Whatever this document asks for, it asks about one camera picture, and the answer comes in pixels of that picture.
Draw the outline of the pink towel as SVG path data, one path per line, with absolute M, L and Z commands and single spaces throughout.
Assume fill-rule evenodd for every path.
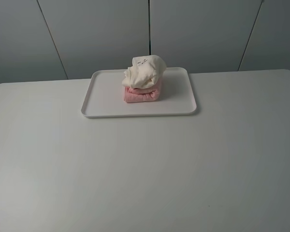
M 124 101 L 126 103 L 154 102 L 160 96 L 161 83 L 160 79 L 155 85 L 145 89 L 125 87 Z

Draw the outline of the white rectangular plastic tray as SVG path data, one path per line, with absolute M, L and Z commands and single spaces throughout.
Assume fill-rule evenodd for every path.
M 102 70 L 93 73 L 81 108 L 88 118 L 131 116 L 181 116 L 196 112 L 197 103 L 184 68 L 167 68 L 163 74 L 161 94 L 156 101 L 126 103 L 124 70 Z

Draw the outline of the cream white towel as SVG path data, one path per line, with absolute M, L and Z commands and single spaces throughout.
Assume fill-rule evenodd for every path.
M 124 71 L 124 87 L 146 89 L 154 86 L 163 76 L 167 66 L 157 55 L 132 58 L 132 66 Z

